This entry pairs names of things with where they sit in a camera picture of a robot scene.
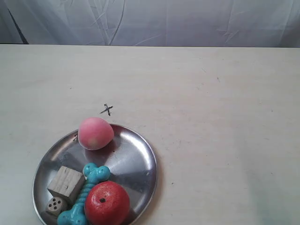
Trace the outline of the pink toy peach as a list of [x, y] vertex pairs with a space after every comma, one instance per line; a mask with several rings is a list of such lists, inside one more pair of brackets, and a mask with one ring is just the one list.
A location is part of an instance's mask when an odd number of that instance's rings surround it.
[[114, 138], [112, 126], [102, 118], [83, 120], [78, 129], [78, 142], [87, 150], [99, 150]]

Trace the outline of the light wooden block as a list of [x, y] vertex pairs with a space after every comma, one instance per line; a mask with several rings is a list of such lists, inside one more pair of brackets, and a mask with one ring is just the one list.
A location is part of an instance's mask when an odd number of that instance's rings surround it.
[[73, 205], [85, 183], [82, 172], [61, 166], [47, 189], [53, 197], [61, 197], [69, 205]]

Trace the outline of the white backdrop cloth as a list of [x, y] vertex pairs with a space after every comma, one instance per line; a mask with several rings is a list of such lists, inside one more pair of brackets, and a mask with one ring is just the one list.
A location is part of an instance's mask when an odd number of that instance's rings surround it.
[[3, 44], [299, 47], [297, 0], [3, 0]]

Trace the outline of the round silver metal plate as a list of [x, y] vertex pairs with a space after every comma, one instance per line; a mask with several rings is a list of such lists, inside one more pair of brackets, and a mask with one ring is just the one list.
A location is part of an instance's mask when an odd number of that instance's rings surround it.
[[82, 170], [87, 163], [105, 165], [111, 171], [110, 180], [126, 190], [130, 211], [123, 222], [134, 224], [151, 202], [158, 182], [158, 165], [147, 141], [135, 131], [113, 124], [113, 140], [101, 150], [86, 150], [77, 141], [77, 131], [58, 140], [43, 156], [34, 176], [32, 197], [38, 218], [44, 225], [56, 224], [54, 216], [46, 212], [51, 199], [48, 184], [63, 165]]

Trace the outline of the red toy apple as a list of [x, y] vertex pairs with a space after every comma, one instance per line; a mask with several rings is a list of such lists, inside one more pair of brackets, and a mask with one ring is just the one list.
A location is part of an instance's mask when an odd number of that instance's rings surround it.
[[120, 225], [129, 209], [127, 192], [113, 181], [101, 182], [93, 187], [84, 205], [85, 216], [92, 225]]

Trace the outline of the small wooden die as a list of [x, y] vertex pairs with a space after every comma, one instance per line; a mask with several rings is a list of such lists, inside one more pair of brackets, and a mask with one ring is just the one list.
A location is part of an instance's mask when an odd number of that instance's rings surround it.
[[46, 205], [45, 211], [51, 216], [57, 218], [62, 212], [68, 208], [67, 202], [61, 197], [53, 197]]

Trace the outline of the teal rubber bone toy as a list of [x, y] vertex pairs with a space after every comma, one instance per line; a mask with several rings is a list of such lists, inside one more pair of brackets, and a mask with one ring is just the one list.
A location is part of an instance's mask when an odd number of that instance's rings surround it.
[[72, 208], [59, 214], [58, 225], [88, 225], [84, 212], [86, 198], [93, 187], [109, 179], [111, 172], [107, 166], [98, 167], [94, 163], [88, 163], [83, 168], [83, 174], [86, 177], [85, 183]]

